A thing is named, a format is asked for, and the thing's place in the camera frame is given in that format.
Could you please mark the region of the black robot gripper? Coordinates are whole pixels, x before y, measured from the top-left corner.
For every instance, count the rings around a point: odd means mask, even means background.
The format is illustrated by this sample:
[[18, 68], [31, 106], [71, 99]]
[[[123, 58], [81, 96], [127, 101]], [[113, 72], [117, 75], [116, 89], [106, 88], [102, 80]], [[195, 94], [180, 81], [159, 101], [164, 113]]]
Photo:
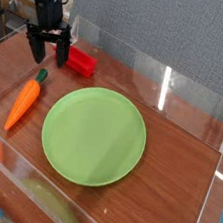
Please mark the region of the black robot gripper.
[[29, 45], [36, 63], [45, 58], [43, 41], [56, 42], [58, 67], [68, 61], [71, 28], [63, 21], [63, 6], [68, 0], [34, 0], [37, 18], [27, 21]]

